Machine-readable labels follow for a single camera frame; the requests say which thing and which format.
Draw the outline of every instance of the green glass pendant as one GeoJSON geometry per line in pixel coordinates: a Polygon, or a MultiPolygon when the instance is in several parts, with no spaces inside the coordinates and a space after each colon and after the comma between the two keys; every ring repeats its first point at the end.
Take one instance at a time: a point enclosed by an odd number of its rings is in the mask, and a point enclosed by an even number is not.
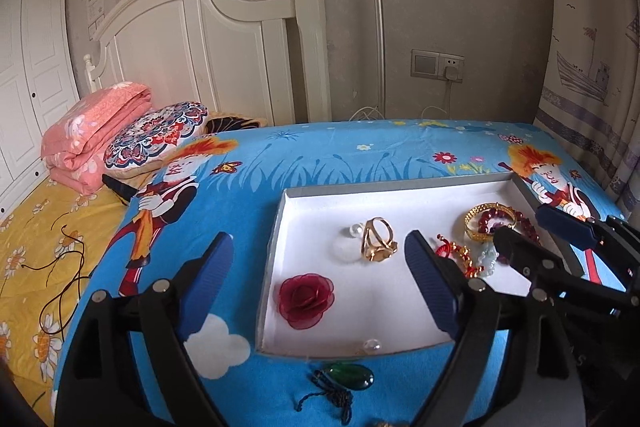
{"type": "Polygon", "coordinates": [[[324,373],[352,391],[364,391],[373,385],[373,371],[359,363],[332,363],[325,367],[324,373]]]}

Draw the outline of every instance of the pink folded quilt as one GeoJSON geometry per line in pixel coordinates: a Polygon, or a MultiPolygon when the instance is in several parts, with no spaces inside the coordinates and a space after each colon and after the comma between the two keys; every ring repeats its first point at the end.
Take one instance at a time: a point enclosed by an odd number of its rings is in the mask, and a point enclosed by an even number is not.
{"type": "Polygon", "coordinates": [[[150,108],[151,92],[142,84],[121,82],[92,92],[47,129],[40,156],[49,168],[75,170],[150,108]]]}
{"type": "Polygon", "coordinates": [[[100,89],[80,100],[42,138],[40,155],[51,178],[82,194],[100,188],[104,150],[121,129],[150,108],[148,87],[133,82],[100,89]]]}
{"type": "Polygon", "coordinates": [[[76,192],[80,192],[83,196],[93,194],[98,188],[102,187],[102,175],[104,174],[104,150],[108,143],[103,144],[95,150],[95,153],[86,162],[77,169],[67,171],[59,167],[50,167],[49,176],[52,180],[66,187],[72,188],[76,192]]]}

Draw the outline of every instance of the blue gripper pad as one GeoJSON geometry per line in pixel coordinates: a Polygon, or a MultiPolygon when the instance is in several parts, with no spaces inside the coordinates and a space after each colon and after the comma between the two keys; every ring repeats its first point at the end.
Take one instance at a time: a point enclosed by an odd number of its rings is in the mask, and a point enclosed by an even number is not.
{"type": "Polygon", "coordinates": [[[579,250],[598,247],[598,239],[591,223],[585,223],[574,216],[549,204],[541,204],[536,210],[536,221],[543,229],[556,234],[579,250]]]}
{"type": "Polygon", "coordinates": [[[234,259],[234,242],[220,232],[211,243],[200,271],[180,299],[180,321],[176,334],[181,342],[200,331],[234,259]]]}
{"type": "Polygon", "coordinates": [[[427,303],[439,330],[458,336],[458,300],[436,266],[435,256],[423,246],[426,241],[414,230],[404,240],[404,259],[427,303]]]}

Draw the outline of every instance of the white cable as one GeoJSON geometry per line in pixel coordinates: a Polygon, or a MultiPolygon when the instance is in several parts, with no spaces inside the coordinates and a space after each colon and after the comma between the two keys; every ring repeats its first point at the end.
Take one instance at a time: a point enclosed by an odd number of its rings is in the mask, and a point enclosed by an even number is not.
{"type": "Polygon", "coordinates": [[[349,121],[353,121],[353,120],[385,120],[385,117],[382,116],[382,113],[380,113],[377,107],[367,106],[367,107],[361,107],[359,110],[353,113],[349,121]],[[360,113],[362,113],[363,118],[356,118],[356,116],[359,115],[360,113]],[[377,113],[380,118],[371,118],[372,115],[374,115],[375,113],[377,113]]]}
{"type": "Polygon", "coordinates": [[[438,107],[437,105],[430,105],[429,107],[425,107],[425,108],[422,110],[422,112],[420,113],[420,120],[424,120],[424,112],[425,112],[427,109],[437,109],[437,110],[439,110],[439,111],[442,111],[442,112],[445,114],[445,116],[446,116],[447,118],[449,118],[449,114],[448,114],[448,113],[447,113],[447,111],[445,111],[443,108],[438,107]]]}
{"type": "Polygon", "coordinates": [[[442,111],[445,116],[447,117],[447,120],[450,118],[450,112],[451,112],[451,85],[453,84],[453,82],[451,80],[447,81],[447,87],[444,91],[444,104],[447,107],[446,109],[443,109],[441,107],[438,107],[437,105],[430,105],[429,107],[425,107],[422,112],[420,113],[420,120],[424,120],[424,112],[427,109],[437,109],[439,111],[442,111]]]}

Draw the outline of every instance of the white wardrobe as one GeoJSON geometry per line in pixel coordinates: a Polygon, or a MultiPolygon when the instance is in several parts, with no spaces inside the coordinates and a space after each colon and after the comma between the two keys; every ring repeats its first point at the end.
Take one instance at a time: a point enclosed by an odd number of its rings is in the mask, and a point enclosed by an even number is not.
{"type": "Polygon", "coordinates": [[[42,135],[77,101],[65,0],[0,0],[0,221],[46,178],[42,135]]]}

